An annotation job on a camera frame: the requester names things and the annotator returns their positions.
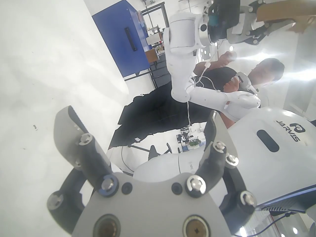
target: blue cabinet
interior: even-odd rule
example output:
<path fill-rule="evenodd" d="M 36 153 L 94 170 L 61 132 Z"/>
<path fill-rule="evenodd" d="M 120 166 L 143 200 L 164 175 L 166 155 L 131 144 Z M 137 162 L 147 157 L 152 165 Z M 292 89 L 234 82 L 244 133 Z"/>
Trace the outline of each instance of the blue cabinet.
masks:
<path fill-rule="evenodd" d="M 126 1 L 92 16 L 123 77 L 149 68 L 145 51 L 151 49 L 137 11 Z"/>

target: jarvis logo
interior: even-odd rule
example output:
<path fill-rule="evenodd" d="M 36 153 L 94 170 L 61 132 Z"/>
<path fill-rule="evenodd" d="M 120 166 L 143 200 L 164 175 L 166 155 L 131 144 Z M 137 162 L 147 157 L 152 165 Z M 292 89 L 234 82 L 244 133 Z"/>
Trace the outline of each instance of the jarvis logo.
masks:
<path fill-rule="evenodd" d="M 291 138 L 293 138 L 293 140 L 295 142 L 300 141 L 299 137 L 292 131 L 292 129 L 296 132 L 296 133 L 302 133 L 305 132 L 305 129 L 297 123 L 292 123 L 289 126 L 287 126 L 283 121 L 276 121 L 281 127 L 283 127 L 285 129 L 285 131 L 288 132 L 288 134 L 291 136 Z"/>
<path fill-rule="evenodd" d="M 303 133 L 303 132 L 306 131 L 300 124 L 297 124 L 297 123 L 292 123 L 292 124 L 290 124 L 290 127 L 295 127 L 295 128 L 294 128 L 294 131 L 295 131 L 296 133 Z"/>

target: cabinet handle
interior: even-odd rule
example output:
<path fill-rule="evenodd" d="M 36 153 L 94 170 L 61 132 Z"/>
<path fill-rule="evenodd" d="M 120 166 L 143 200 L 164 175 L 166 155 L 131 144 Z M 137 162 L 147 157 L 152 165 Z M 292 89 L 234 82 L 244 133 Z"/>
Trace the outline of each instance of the cabinet handle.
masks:
<path fill-rule="evenodd" d="M 129 29 L 128 27 L 126 27 L 126 28 L 124 28 L 124 30 L 125 30 L 126 36 L 127 36 L 127 38 L 128 38 L 128 41 L 130 42 L 130 45 L 131 45 L 131 47 L 132 47 L 132 50 L 133 50 L 134 52 L 137 51 L 137 48 L 136 48 L 135 44 L 134 44 L 133 41 L 132 41 L 130 29 Z"/>

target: man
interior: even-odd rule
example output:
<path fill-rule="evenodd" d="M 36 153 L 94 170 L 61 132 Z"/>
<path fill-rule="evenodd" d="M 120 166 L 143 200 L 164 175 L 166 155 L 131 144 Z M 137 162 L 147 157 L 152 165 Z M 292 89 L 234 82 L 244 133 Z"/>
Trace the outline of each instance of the man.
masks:
<path fill-rule="evenodd" d="M 216 90 L 226 93 L 239 90 L 239 82 L 235 77 L 236 71 L 226 67 L 232 61 L 232 53 L 226 52 L 218 61 L 212 62 L 205 71 L 205 77 L 213 81 Z M 204 70 L 205 62 L 196 65 L 194 73 L 196 80 Z M 284 65 L 277 59 L 269 58 L 260 62 L 248 75 L 252 85 L 279 80 L 284 71 Z M 202 78 L 205 88 L 214 89 L 212 83 Z M 190 121 L 193 123 L 206 122 L 211 109 L 189 102 Z M 222 113 L 220 114 L 226 127 L 234 124 Z M 148 135 L 180 129 L 187 126 L 187 103 L 181 103 L 171 97 L 171 82 L 163 85 L 144 96 L 137 96 L 133 102 L 124 107 L 119 125 L 113 135 L 110 148 L 127 146 L 140 142 Z"/>

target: black cable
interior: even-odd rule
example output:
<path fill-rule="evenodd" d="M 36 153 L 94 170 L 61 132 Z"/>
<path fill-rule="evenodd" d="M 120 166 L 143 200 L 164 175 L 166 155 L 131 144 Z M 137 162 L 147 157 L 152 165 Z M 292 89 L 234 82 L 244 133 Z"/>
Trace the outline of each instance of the black cable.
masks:
<path fill-rule="evenodd" d="M 277 221 L 283 219 L 284 217 L 289 217 L 290 215 L 292 214 L 296 214 L 295 212 L 290 212 L 290 213 L 286 213 L 285 215 L 283 215 L 282 217 L 274 220 L 272 223 L 270 223 L 266 228 L 264 228 L 262 231 L 258 232 L 257 234 L 253 234 L 253 235 L 247 235 L 247 237 L 254 237 L 254 236 L 257 236 L 259 234 L 262 234 L 266 229 L 268 229 L 270 226 L 272 226 L 273 224 L 275 224 Z"/>
<path fill-rule="evenodd" d="M 123 159 L 123 147 L 122 147 L 122 149 L 121 149 L 121 158 L 122 158 L 122 161 L 123 161 L 124 165 L 125 165 L 128 169 L 130 169 L 130 168 L 125 164 L 124 159 Z"/>

